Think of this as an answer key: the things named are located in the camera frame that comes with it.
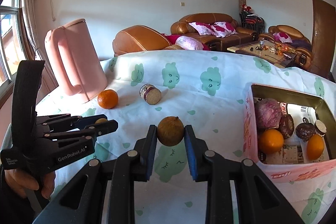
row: window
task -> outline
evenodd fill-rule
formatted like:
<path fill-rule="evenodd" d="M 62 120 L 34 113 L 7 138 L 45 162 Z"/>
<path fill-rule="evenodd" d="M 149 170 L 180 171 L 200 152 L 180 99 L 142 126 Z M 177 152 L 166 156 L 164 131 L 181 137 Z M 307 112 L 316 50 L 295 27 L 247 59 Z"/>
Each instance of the window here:
<path fill-rule="evenodd" d="M 0 5 L 0 97 L 14 81 L 20 61 L 26 59 L 18 7 L 19 0 L 3 0 Z"/>

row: kettle handle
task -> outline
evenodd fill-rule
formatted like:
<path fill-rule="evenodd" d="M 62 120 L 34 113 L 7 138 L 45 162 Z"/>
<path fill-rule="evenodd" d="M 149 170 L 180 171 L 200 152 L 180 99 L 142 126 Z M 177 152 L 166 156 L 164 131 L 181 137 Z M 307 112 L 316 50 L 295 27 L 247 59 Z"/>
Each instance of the kettle handle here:
<path fill-rule="evenodd" d="M 68 96 L 75 95 L 82 91 L 80 85 L 72 85 L 68 74 L 64 68 L 63 60 L 59 52 L 61 48 L 63 57 L 68 60 L 69 63 L 69 72 L 77 79 L 78 83 L 81 83 L 76 66 L 74 64 L 72 55 L 69 51 L 67 38 L 65 36 L 65 31 L 62 27 L 49 31 L 45 38 L 45 49 L 51 64 L 52 70 L 55 74 L 55 77 L 62 87 L 64 93 Z"/>

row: wooden door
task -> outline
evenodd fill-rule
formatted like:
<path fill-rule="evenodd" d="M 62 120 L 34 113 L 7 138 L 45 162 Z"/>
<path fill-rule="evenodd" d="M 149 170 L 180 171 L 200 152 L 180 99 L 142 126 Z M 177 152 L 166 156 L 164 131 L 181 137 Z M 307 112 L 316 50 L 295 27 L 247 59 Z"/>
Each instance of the wooden door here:
<path fill-rule="evenodd" d="M 336 10 L 323 0 L 313 0 L 313 10 L 313 61 L 309 71 L 328 78 L 335 52 Z"/>

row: pink kettle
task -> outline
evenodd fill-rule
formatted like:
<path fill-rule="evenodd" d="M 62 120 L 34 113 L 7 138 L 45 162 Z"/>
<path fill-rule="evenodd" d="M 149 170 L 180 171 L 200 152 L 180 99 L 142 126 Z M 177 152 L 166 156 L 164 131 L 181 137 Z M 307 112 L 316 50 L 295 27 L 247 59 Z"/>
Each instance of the pink kettle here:
<path fill-rule="evenodd" d="M 90 37 L 85 19 L 77 19 L 45 38 L 45 49 L 57 82 L 65 95 L 85 103 L 107 86 L 107 78 Z"/>

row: coffee table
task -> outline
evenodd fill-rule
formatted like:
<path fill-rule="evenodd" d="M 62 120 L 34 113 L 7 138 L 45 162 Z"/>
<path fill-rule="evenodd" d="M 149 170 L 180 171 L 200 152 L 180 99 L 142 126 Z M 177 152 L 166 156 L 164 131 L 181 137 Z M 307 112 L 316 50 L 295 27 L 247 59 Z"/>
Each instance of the coffee table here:
<path fill-rule="evenodd" d="M 266 46 L 275 47 L 274 43 L 270 41 L 264 40 L 264 44 Z M 288 67 L 295 67 L 295 56 L 296 54 L 288 53 L 292 57 L 292 59 L 282 55 L 276 55 L 275 53 L 270 52 L 269 50 L 256 50 L 256 47 L 259 45 L 259 41 L 249 42 L 245 44 L 241 44 L 235 47 L 229 47 L 227 50 L 229 52 L 234 52 L 237 54 L 245 54 L 245 55 L 252 55 L 256 57 L 260 57 L 264 60 L 267 60 L 269 63 L 275 65 L 278 68 L 288 68 Z"/>

